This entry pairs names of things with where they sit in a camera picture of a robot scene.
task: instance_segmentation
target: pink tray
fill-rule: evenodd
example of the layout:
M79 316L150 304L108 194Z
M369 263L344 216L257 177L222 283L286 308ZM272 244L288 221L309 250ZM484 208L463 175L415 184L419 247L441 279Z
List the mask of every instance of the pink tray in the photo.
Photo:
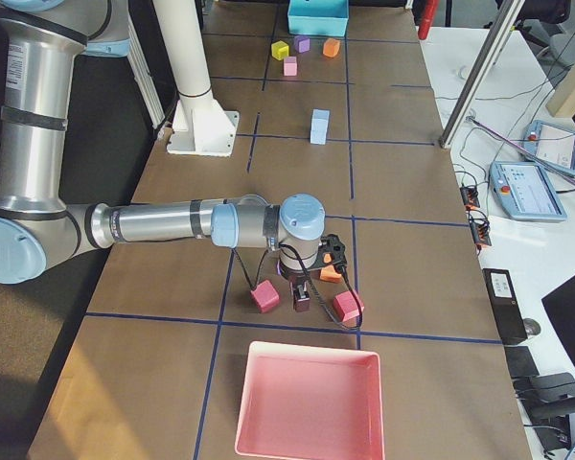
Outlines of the pink tray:
M253 342L235 450L297 460L382 460L379 355Z

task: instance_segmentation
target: blue plastic container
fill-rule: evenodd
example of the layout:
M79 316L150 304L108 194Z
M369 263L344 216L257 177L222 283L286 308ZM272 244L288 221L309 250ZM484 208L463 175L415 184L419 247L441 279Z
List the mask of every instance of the blue plastic container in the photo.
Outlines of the blue plastic container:
M348 0L289 0L287 23L294 35L345 36Z

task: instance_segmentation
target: white table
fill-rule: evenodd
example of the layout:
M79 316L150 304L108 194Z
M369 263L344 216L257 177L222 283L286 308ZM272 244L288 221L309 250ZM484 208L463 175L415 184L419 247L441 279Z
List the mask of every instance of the white table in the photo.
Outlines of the white table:
M486 33L485 30L475 29L431 29L427 41L422 42L422 49L436 98L458 97ZM553 70L551 76L558 72L560 69ZM541 100L551 95L552 86L547 82L537 60L521 35L514 33L476 97L510 97L541 84L539 93L535 90L513 99L476 101L472 105L472 114L479 122L506 137L521 139ZM512 130L529 103L525 114ZM455 101L437 99L443 124L447 122L454 105ZM544 103L535 119L575 129L572 120L551 117ZM466 171L473 173L477 180L482 182L485 180L484 172L459 155L471 129L472 125L469 124L460 128L452 145L451 157L454 163L464 166ZM476 130L471 133L463 155L487 170L495 159L499 146L500 142L485 132ZM511 147L504 147L496 159L523 161ZM557 190L572 188L560 178L550 175ZM461 176L462 174L457 174L458 181L462 179ZM472 183L469 177L464 180L465 184ZM518 222L508 219L495 198L488 197L487 186L481 185L479 199L482 210L487 212L490 219L493 246L481 252L479 261L482 268L504 268L510 271L522 317L533 318L541 325L541 334L523 343L530 348L540 374L569 372L575 377L575 368L541 302L542 297L575 275L575 193L563 194L560 197L568 213L567 221ZM542 459L542 449L536 434L532 429L526 429L533 457Z

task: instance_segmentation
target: red cylinder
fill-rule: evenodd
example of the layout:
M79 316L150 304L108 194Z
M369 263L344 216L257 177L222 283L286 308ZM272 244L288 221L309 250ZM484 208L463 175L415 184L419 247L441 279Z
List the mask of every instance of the red cylinder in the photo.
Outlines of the red cylinder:
M428 31L430 30L430 26L432 26L432 21L434 21L434 15L437 13L438 7L439 0L428 0L426 2L422 20L420 21L420 29L418 30L419 39L426 40L428 37Z

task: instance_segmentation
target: white pole base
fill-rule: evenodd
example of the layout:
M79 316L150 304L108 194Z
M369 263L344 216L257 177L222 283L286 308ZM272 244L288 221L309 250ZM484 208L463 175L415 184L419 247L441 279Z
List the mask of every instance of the white pole base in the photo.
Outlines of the white pole base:
M180 155L230 156L237 136L239 112L223 110L213 99L211 106L193 108L192 126L181 101L177 103L172 121L174 133L167 145L169 153Z

